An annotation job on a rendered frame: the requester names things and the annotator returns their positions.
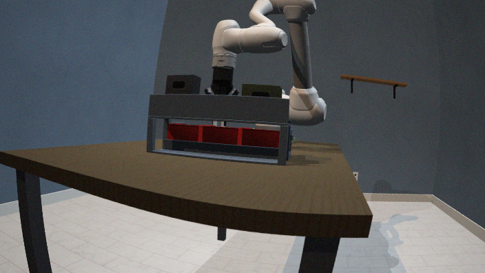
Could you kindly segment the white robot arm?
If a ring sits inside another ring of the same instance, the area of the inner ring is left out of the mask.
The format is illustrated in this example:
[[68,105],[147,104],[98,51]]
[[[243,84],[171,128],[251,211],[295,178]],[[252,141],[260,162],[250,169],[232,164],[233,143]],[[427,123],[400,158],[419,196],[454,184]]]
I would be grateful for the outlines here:
[[[284,14],[289,22],[294,87],[290,95],[289,120],[292,125],[317,125],[325,120],[327,106],[312,87],[311,59],[307,22],[316,11],[315,0],[257,0],[249,18],[256,24],[241,29],[234,20],[220,21],[212,42],[212,68],[236,67],[236,54],[273,53],[287,45],[287,35],[266,18],[269,14]],[[262,15],[261,15],[262,14]]]

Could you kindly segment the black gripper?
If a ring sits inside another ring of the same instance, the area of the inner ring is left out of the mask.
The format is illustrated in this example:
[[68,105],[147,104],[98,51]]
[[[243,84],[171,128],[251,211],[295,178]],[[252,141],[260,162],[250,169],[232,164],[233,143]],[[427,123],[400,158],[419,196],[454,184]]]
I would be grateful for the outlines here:
[[232,95],[237,96],[239,91],[232,85],[233,71],[230,68],[214,68],[211,87],[205,89],[205,94],[211,94],[212,90],[214,94],[228,95],[232,91]]

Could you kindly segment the grey metal shelf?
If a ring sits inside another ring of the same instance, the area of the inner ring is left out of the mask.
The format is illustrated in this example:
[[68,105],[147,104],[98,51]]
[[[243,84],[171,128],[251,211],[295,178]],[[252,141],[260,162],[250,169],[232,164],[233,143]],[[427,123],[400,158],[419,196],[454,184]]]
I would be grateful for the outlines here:
[[[164,119],[162,150],[155,150],[156,118]],[[172,119],[280,125],[279,148],[167,139],[168,123],[186,125]],[[149,97],[147,152],[151,153],[286,165],[291,156],[292,132],[289,99],[217,94],[151,94]]]

